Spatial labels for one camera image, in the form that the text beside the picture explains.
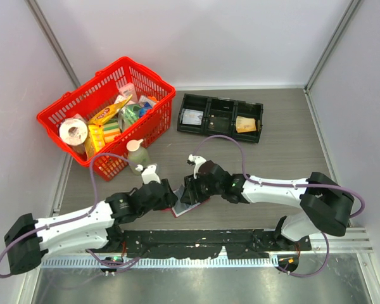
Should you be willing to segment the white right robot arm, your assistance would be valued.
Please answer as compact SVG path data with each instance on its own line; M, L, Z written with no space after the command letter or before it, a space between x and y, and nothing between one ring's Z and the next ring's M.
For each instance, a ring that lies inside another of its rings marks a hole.
M206 161L184 178L180 203L193 206L212 196L234 204L274 203L299 208L300 213L283 216L276 225L272 242L280 250L288 250L302 238L318 232L344 236L353 206L353 196L339 190L336 183L319 172L295 181L268 180L230 174L220 165Z

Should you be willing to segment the red leather card holder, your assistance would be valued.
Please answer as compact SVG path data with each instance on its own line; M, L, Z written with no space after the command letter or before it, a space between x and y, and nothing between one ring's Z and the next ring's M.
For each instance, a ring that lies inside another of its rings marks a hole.
M184 186L181 185L180 187L178 187L175 191L174 191L174 194L176 195L177 197L177 202L176 204L172 207L172 208L167 208L167 209L164 209L163 211L164 212L171 212L172 215L177 218L177 217L180 217L181 215L187 213L187 212L190 212L191 210L201 206L204 204L204 202L202 203L196 203L194 205L190 205L190 204L187 204L187 203L182 203L181 202L181 198L182 198L182 195L184 193Z

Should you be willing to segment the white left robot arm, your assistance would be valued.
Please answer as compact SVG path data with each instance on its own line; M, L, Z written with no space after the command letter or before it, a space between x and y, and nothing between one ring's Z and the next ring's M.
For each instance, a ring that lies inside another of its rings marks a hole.
M40 219L34 219L31 213L21 215L4 236L9 273L26 273L45 259L73 251L116 252L123 242L116 231L119 225L153 210L171 208L177 200L168 180L163 179L112 194L76 212Z

